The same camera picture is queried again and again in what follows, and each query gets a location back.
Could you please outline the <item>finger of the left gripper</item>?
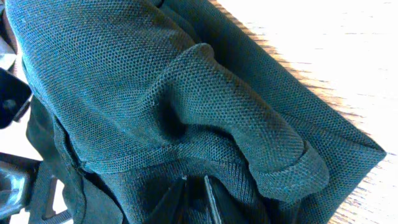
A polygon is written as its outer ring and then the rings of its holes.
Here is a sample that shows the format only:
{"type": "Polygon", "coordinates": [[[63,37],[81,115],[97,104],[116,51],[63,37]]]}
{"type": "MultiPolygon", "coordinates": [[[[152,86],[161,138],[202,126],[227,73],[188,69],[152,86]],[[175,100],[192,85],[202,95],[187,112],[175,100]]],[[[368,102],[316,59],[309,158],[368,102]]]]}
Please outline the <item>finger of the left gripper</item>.
{"type": "Polygon", "coordinates": [[[57,178],[42,161],[1,153],[1,223],[23,208],[29,223],[59,224],[72,219],[68,210],[52,208],[57,178]]]}

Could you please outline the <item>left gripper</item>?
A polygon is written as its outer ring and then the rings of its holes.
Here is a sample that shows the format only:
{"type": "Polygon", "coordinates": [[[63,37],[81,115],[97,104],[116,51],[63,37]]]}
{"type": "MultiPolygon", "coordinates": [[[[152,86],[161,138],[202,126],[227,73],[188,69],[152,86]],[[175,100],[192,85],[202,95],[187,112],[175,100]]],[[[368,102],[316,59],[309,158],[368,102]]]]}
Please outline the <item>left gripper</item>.
{"type": "Polygon", "coordinates": [[[5,69],[1,69],[1,129],[18,122],[30,106],[30,87],[5,69]]]}

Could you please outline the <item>black t-shirt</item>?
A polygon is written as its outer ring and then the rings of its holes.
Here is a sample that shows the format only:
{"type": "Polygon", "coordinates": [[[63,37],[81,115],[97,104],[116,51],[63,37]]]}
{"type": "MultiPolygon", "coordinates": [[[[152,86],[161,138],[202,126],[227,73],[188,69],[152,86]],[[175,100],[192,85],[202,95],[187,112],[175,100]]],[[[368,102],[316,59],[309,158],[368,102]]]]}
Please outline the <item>black t-shirt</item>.
{"type": "Polygon", "coordinates": [[[27,138],[75,223],[158,223],[205,177],[246,223],[326,223],[385,151],[208,1],[6,1],[27,138]]]}

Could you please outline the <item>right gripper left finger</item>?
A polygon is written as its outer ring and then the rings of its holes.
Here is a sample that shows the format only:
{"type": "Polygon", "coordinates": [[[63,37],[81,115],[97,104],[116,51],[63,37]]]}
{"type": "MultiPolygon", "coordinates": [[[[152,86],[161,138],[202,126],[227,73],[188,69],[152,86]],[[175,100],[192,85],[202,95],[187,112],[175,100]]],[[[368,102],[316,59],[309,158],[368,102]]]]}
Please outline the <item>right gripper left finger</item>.
{"type": "Polygon", "coordinates": [[[176,180],[147,217],[144,224],[183,224],[187,218],[187,178],[176,180]]]}

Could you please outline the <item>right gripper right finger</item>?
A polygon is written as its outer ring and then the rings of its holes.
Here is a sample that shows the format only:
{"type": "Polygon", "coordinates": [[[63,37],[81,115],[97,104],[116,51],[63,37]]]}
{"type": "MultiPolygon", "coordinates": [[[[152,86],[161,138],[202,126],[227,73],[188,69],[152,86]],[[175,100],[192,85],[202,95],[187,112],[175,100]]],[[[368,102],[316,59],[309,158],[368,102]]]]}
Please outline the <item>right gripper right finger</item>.
{"type": "Polygon", "coordinates": [[[228,190],[216,178],[205,176],[206,215],[212,224],[247,224],[228,190]]]}

